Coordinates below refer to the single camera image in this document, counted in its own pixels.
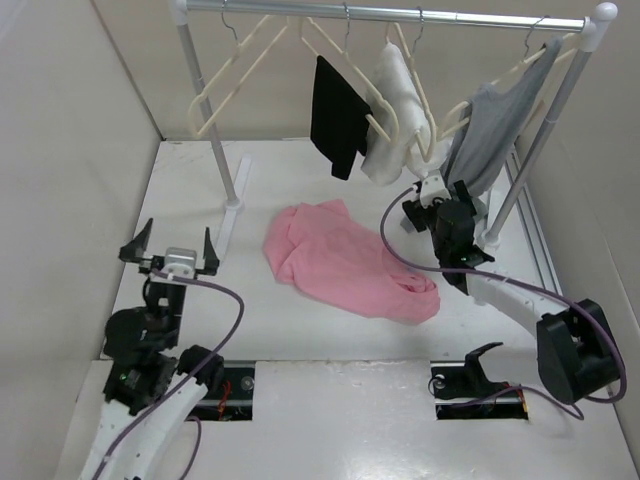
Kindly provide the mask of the cream plastic hanger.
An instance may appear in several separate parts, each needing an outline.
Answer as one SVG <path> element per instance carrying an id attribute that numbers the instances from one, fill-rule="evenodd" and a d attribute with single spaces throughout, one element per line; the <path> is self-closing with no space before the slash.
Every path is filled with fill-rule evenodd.
<path id="1" fill-rule="evenodd" d="M 263 16 L 215 73 L 205 80 L 187 110 L 187 126 L 194 139 L 213 127 L 249 78 L 290 32 L 289 20 Z"/>

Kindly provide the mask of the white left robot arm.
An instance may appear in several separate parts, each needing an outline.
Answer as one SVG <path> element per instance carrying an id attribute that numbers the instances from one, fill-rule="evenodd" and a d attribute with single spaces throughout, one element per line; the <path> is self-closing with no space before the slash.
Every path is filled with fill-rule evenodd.
<path id="1" fill-rule="evenodd" d="M 152 478 L 181 423 L 222 387 L 219 354 L 198 345 L 180 357 L 168 353 L 178 344 L 187 287 L 217 272 L 215 250 L 205 243 L 202 267 L 189 249 L 147 256 L 152 225 L 146 222 L 119 251 L 121 261 L 136 264 L 146 277 L 144 303 L 113 313 L 106 323 L 103 352 L 112 366 L 83 479 Z"/>

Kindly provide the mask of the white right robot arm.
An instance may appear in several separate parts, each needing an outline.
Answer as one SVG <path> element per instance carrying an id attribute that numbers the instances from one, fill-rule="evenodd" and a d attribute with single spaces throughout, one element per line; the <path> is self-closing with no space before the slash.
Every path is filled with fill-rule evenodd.
<path id="1" fill-rule="evenodd" d="M 438 261 L 436 267 L 411 266 L 442 274 L 452 287 L 527 330 L 536 341 L 539 379 L 555 400 L 570 405 L 624 398 L 626 366 L 598 303 L 500 274 L 496 259 L 475 243 L 476 209 L 467 195 L 437 197 L 427 207 L 405 200 L 402 210 L 416 231 L 430 234 Z"/>

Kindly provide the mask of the pink t shirt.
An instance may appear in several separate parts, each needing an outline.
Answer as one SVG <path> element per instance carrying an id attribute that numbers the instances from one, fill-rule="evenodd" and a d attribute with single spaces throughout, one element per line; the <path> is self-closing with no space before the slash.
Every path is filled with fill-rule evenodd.
<path id="1" fill-rule="evenodd" d="M 339 199 L 282 210 L 263 251 L 278 282 L 362 317 L 418 325 L 440 310 L 437 285 L 394 258 Z"/>

